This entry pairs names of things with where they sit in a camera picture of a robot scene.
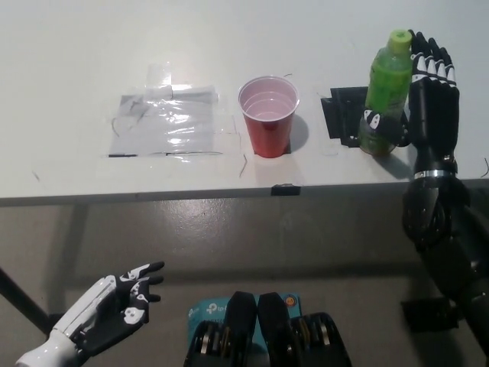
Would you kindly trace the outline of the black right hand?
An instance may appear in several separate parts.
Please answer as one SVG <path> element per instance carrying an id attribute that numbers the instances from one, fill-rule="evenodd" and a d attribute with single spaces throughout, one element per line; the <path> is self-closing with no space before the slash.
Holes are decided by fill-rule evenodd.
<path id="1" fill-rule="evenodd" d="M 416 149 L 413 173 L 421 177 L 455 176 L 458 166 L 460 92 L 449 52 L 421 32 L 411 35 L 412 72 L 408 93 L 409 118 L 403 124 L 370 106 L 364 108 L 360 126 L 393 146 Z"/>

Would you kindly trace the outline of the white and black left hand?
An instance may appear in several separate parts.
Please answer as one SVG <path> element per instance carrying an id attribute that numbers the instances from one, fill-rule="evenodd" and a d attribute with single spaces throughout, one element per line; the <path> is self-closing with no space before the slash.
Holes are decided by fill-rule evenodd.
<path id="1" fill-rule="evenodd" d="M 150 304 L 161 297 L 150 287 L 164 277 L 162 261 L 97 280 L 54 324 L 47 340 L 22 355 L 16 366 L 81 366 L 149 322 Z"/>

